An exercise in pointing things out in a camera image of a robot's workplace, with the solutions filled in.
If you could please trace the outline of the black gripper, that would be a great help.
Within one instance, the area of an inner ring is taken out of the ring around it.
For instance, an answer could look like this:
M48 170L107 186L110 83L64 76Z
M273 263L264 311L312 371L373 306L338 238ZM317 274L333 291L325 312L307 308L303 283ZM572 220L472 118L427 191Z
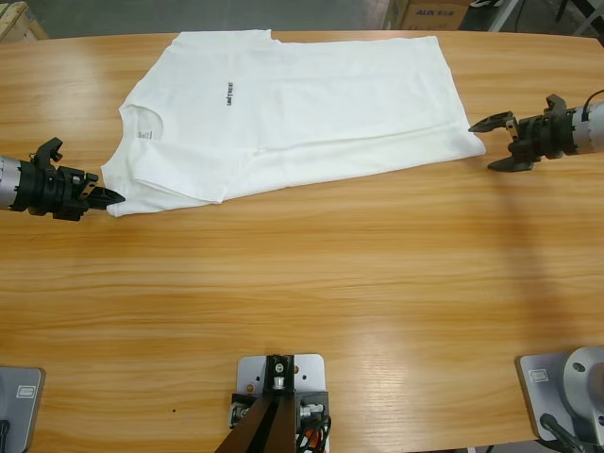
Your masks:
M125 202L119 193L97 187L98 176L63 167L40 169L31 162L20 161L20 180L16 186L16 210L31 215L79 221L89 209L106 210Z
M517 121L511 111L484 118L469 128L473 133L487 133L496 128L507 128L512 136L508 145L510 156L487 165L499 173L519 173L533 169L542 158L559 159L578 152L573 132L575 109L545 111Z

